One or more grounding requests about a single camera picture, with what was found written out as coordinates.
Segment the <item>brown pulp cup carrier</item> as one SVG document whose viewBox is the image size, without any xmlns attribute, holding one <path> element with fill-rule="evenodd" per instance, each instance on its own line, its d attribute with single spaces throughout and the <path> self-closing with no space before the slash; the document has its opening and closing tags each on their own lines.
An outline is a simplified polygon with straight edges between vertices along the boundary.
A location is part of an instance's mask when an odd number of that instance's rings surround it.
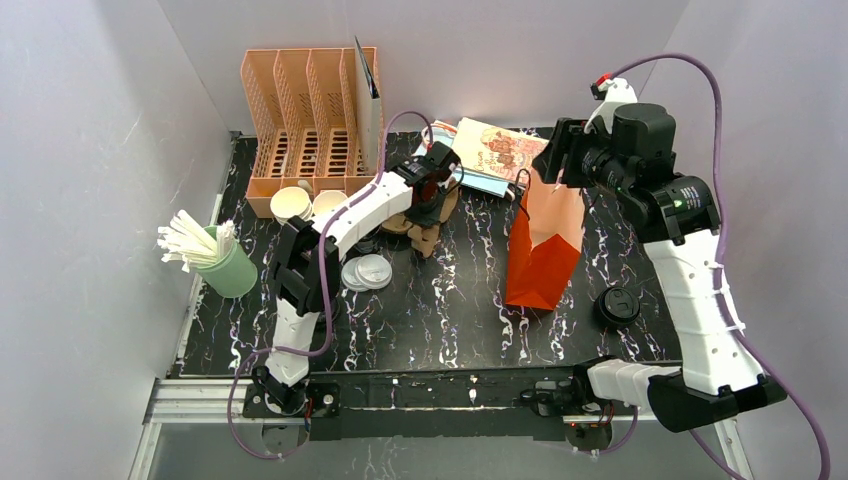
<svg viewBox="0 0 848 480">
<path fill-rule="evenodd" d="M 411 247 L 423 258 L 430 258 L 439 241 L 442 226 L 455 211 L 460 191 L 442 196 L 425 215 L 410 216 L 406 212 L 393 215 L 380 225 L 380 230 L 392 235 L 404 235 Z"/>
</svg>

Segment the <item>orange paper bag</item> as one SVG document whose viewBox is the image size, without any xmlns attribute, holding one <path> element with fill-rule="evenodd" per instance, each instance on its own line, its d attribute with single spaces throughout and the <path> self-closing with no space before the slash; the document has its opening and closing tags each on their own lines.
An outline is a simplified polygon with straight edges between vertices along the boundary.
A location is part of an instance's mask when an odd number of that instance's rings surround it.
<svg viewBox="0 0 848 480">
<path fill-rule="evenodd" d="M 510 229 L 505 304 L 557 307 L 582 253 L 584 212 L 579 189 L 546 184 L 530 171 Z"/>
</svg>

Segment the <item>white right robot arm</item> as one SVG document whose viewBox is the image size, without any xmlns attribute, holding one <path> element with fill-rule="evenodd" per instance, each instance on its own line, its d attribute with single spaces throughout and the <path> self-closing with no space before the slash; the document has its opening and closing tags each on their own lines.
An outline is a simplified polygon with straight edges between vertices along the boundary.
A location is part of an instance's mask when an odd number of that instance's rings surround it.
<svg viewBox="0 0 848 480">
<path fill-rule="evenodd" d="M 744 326 L 717 259 L 718 201 L 702 179 L 678 173 L 675 119 L 642 103 L 622 78 L 592 86 L 587 119 L 561 118 L 532 161 L 528 184 L 595 187 L 623 208 L 657 274 L 682 353 L 678 368 L 602 356 L 577 364 L 565 398 L 652 411 L 679 433 L 783 401 L 787 394 L 742 342 Z"/>
</svg>

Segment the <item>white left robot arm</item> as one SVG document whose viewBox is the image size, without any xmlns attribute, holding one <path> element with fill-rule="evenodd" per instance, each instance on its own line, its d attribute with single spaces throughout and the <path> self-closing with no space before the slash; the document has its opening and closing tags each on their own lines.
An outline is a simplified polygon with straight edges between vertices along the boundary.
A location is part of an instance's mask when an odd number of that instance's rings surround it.
<svg viewBox="0 0 848 480">
<path fill-rule="evenodd" d="M 332 342 L 310 348 L 320 313 L 332 317 L 347 252 L 390 217 L 446 191 L 460 157 L 436 141 L 424 154 L 395 163 L 331 211 L 311 220 L 294 217 L 282 227 L 270 274 L 276 297 L 276 324 L 265 362 L 269 376 L 293 387 L 309 372 L 309 359 Z"/>
</svg>

